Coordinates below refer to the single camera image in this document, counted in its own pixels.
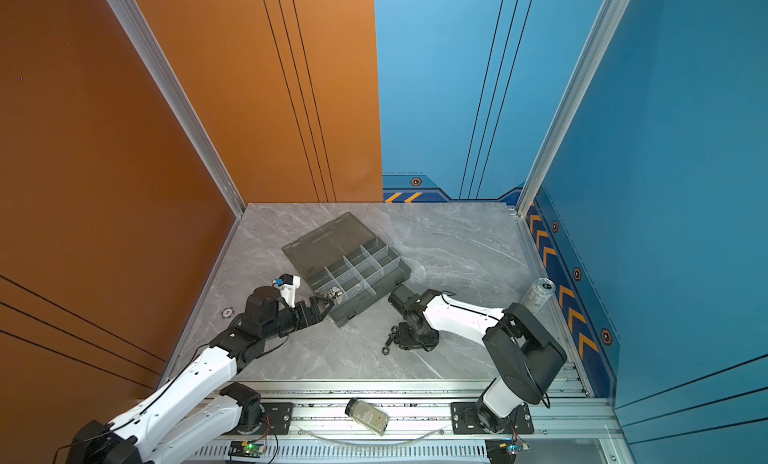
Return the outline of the grey plastic organizer box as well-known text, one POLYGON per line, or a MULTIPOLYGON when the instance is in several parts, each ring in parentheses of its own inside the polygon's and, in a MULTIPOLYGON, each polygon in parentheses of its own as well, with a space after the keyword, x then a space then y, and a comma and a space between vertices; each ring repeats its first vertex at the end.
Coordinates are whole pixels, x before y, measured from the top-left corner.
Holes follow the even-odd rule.
POLYGON ((411 276, 400 253, 350 212, 282 247, 315 295, 344 291, 330 318, 345 326, 411 276))

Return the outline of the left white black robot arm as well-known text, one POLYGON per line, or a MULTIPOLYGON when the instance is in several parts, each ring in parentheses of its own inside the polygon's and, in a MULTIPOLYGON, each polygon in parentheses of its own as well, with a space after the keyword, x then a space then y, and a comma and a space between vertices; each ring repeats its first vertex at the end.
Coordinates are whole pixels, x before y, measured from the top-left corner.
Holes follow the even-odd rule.
POLYGON ((295 288, 261 286, 245 309, 171 381, 110 422, 91 421, 73 437, 70 463, 181 463, 199 448, 261 418, 260 394, 234 377, 264 356, 272 338, 322 322, 331 299, 295 299, 295 288))

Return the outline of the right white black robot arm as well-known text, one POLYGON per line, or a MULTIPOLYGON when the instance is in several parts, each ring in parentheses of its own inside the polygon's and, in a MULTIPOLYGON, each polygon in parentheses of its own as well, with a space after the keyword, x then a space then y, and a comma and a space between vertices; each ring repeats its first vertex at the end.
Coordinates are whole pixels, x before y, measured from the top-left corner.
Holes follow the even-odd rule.
POLYGON ((403 284, 392 291, 388 302, 402 321, 391 329, 382 348, 385 355, 391 344, 402 350, 432 351, 446 333, 486 349, 497 376, 475 405, 484 431, 504 432, 523 405, 551 406, 548 390, 567 362, 567 353, 525 306, 482 307, 432 289, 418 295, 403 284))

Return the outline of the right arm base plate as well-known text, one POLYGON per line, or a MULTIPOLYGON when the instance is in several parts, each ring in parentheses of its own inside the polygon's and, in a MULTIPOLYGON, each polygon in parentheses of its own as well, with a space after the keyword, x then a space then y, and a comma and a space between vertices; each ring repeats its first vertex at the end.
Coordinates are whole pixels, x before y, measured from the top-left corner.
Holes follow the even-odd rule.
POLYGON ((477 403, 452 402, 450 404, 453 433, 470 434, 517 434, 531 435, 535 432, 532 415, 527 403, 515 407, 504 418, 492 411, 480 408, 477 403))

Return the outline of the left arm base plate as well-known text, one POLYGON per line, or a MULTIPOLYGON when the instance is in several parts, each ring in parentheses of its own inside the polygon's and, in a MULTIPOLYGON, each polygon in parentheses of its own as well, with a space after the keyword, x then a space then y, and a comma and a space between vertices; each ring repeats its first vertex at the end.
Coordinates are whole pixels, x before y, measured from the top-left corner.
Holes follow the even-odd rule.
POLYGON ((284 436, 289 433, 294 404, 291 402, 267 402, 250 404, 243 408, 234 434, 265 434, 284 436))

